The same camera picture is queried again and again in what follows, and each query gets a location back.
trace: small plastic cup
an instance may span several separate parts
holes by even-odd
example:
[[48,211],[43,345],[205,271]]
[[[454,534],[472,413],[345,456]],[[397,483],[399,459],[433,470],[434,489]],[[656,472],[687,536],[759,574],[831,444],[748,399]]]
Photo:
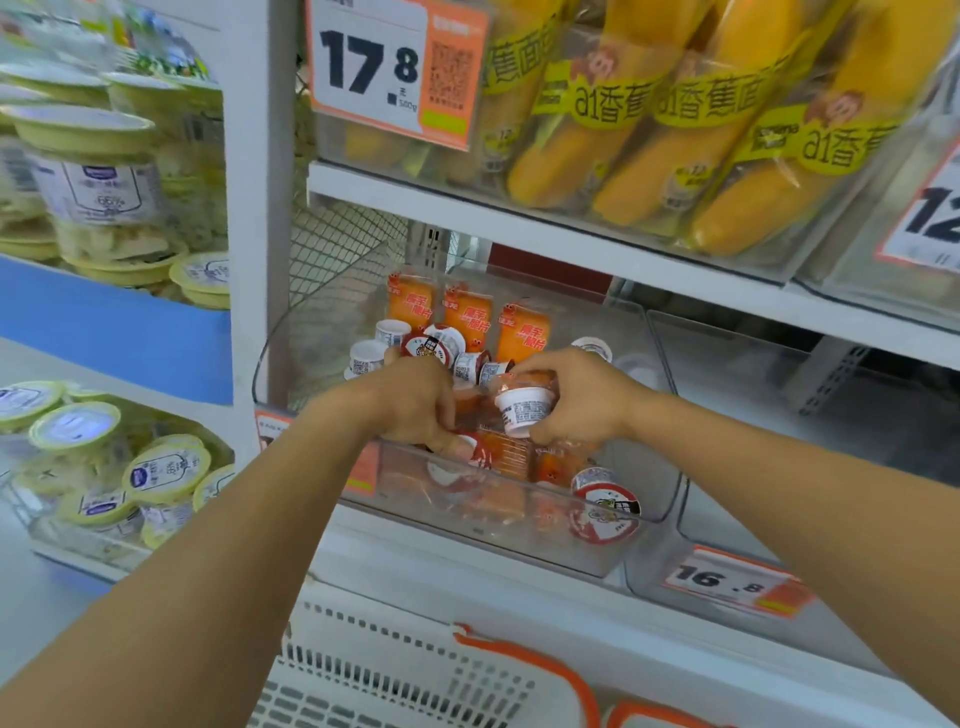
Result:
[[412,330],[413,328],[405,321],[384,319],[377,322],[373,338],[376,341],[382,341],[388,347],[398,347],[403,343],[403,337]]

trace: white metal shelf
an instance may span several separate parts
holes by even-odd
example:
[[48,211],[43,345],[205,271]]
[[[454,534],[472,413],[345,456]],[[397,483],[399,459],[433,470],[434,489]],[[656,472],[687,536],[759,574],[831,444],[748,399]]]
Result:
[[508,210],[314,162],[310,192],[960,370],[960,335],[662,255]]

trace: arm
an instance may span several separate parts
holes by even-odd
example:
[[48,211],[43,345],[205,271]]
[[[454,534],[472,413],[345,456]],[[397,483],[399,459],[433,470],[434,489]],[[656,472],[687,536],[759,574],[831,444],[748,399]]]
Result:
[[535,356],[561,398],[532,436],[634,439],[713,496],[887,666],[960,721],[960,493],[744,425],[637,384],[594,354]]
[[360,450],[378,435],[455,457],[458,445],[469,449],[438,416],[452,426],[449,374],[432,356],[402,359],[313,400],[0,691],[0,725],[246,725]]

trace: transparent lid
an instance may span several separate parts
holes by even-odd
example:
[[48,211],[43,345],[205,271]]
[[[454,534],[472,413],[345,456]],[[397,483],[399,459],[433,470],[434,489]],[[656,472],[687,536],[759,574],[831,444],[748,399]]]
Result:
[[30,427],[30,442],[43,450],[84,448],[106,440],[120,425],[120,410],[106,402],[67,404]]

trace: hand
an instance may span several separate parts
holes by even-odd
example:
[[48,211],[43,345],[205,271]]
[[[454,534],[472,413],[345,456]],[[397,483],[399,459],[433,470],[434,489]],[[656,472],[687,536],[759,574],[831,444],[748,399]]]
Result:
[[530,429],[539,445],[635,439],[638,412],[657,396],[597,354],[575,347],[534,354],[513,374],[548,370],[557,374],[560,398],[550,416]]
[[473,448],[450,432],[456,417],[453,379],[436,356],[385,357],[383,369],[331,390],[371,424],[372,437],[467,461]]

